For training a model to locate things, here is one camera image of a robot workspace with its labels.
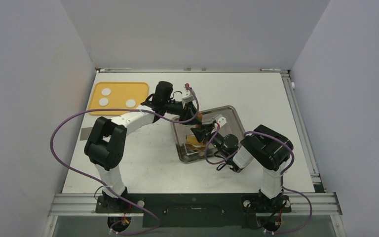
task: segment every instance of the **wall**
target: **wall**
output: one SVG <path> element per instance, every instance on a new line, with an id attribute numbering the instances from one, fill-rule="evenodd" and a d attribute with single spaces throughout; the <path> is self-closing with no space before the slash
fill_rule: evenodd
<path id="1" fill-rule="evenodd" d="M 61 0 L 101 68 L 290 69 L 329 0 Z"/>
<path id="2" fill-rule="evenodd" d="M 291 77 L 348 236 L 379 236 L 379 1 L 331 0 Z"/>
<path id="3" fill-rule="evenodd" d="M 58 0 L 0 0 L 0 236 L 41 236 L 66 175 L 50 135 L 84 109 L 94 73 Z M 78 126 L 56 137 L 66 161 Z"/>

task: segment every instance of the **yellow cutting board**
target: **yellow cutting board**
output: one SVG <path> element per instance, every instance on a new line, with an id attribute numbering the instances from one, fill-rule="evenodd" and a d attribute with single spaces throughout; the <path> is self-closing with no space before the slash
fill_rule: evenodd
<path id="1" fill-rule="evenodd" d="M 100 82 L 95 85 L 88 109 L 135 109 L 149 93 L 145 82 Z M 92 115 L 122 115 L 124 111 L 96 111 Z"/>

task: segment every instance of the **white table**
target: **white table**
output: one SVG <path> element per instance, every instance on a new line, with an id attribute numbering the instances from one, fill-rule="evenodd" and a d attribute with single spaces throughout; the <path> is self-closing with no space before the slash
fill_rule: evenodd
<path id="1" fill-rule="evenodd" d="M 263 124 L 291 139 L 295 162 L 284 176 L 284 185 L 300 192 L 314 192 L 280 74 L 98 73 L 94 86 L 105 81 L 146 82 L 151 94 L 161 80 L 171 82 L 174 90 L 183 90 L 184 83 L 190 83 L 200 110 L 232 105 L 247 131 Z M 92 127 L 98 117 L 86 114 L 81 127 Z M 94 164 L 83 152 L 85 143 L 78 136 L 71 166 L 98 177 Z M 240 173 L 215 168 L 204 160 L 182 163 L 171 125 L 162 119 L 127 137 L 120 163 L 129 193 L 255 193 L 261 186 L 262 166 L 255 160 Z M 94 193 L 99 186 L 98 182 L 69 170 L 63 193 Z"/>

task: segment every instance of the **gray wall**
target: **gray wall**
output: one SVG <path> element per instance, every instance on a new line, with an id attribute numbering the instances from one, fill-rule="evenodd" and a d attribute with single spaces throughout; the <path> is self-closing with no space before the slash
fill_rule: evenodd
<path id="1" fill-rule="evenodd" d="M 329 0 L 61 0 L 97 67 L 290 69 Z"/>
<path id="2" fill-rule="evenodd" d="M 0 0 L 0 237 L 41 236 L 66 175 L 50 135 L 84 109 L 94 73 L 58 0 Z M 78 125 L 56 137 L 64 160 Z"/>
<path id="3" fill-rule="evenodd" d="M 379 236 L 379 1 L 331 0 L 291 77 L 348 236 Z"/>

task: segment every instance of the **metal tray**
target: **metal tray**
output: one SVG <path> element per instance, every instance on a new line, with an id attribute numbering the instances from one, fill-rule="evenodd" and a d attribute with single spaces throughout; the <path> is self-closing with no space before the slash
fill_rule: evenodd
<path id="1" fill-rule="evenodd" d="M 245 129 L 243 128 L 242 122 L 237 115 L 236 109 L 233 106 L 223 106 L 210 110 L 201 111 L 203 114 L 203 123 L 211 123 L 211 119 L 215 115 L 223 115 L 226 118 L 227 124 L 220 129 L 220 134 L 226 136 L 228 134 L 235 135 L 239 141 L 243 138 L 243 133 Z M 175 138 L 175 145 L 177 147 L 179 160 L 184 163 L 191 163 L 200 159 L 204 159 L 204 150 L 193 150 L 187 147 L 187 135 L 192 135 L 190 128 L 195 127 L 195 125 L 182 125 L 178 123 L 172 123 L 172 133 Z M 217 149 L 213 145 L 209 146 L 207 151 L 207 157 L 212 157 L 213 153 Z"/>

